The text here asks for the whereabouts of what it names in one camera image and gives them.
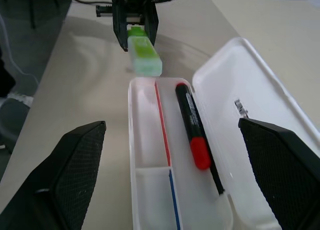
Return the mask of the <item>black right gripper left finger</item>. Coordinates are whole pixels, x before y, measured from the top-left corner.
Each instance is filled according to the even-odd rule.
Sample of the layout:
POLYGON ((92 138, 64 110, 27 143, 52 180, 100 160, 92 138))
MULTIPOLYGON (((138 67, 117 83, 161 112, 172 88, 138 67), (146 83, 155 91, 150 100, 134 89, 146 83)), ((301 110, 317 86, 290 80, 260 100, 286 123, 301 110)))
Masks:
POLYGON ((64 134, 0 214, 2 230, 80 230, 95 189, 106 123, 64 134))

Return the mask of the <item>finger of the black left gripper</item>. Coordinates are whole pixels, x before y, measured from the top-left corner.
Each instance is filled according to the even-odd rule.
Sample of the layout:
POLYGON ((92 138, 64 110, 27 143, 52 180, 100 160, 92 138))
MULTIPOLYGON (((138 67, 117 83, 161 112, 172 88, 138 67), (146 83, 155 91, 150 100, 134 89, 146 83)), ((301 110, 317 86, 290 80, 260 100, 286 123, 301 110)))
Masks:
POLYGON ((120 47, 128 51, 127 16, 121 4, 112 5, 113 31, 120 47))
POLYGON ((157 14, 156 5, 154 3, 146 3, 143 9, 143 16, 144 31, 146 32, 150 42, 154 46, 159 25, 159 18, 157 14))

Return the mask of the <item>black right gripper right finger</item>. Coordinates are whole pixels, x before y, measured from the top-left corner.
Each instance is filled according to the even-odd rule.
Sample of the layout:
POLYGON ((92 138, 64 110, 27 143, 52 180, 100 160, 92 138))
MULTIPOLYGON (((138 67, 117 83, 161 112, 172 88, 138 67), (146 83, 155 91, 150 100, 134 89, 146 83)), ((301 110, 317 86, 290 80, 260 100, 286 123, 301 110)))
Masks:
POLYGON ((241 118, 249 161, 264 198, 284 230, 320 228, 320 159, 291 130, 241 118))

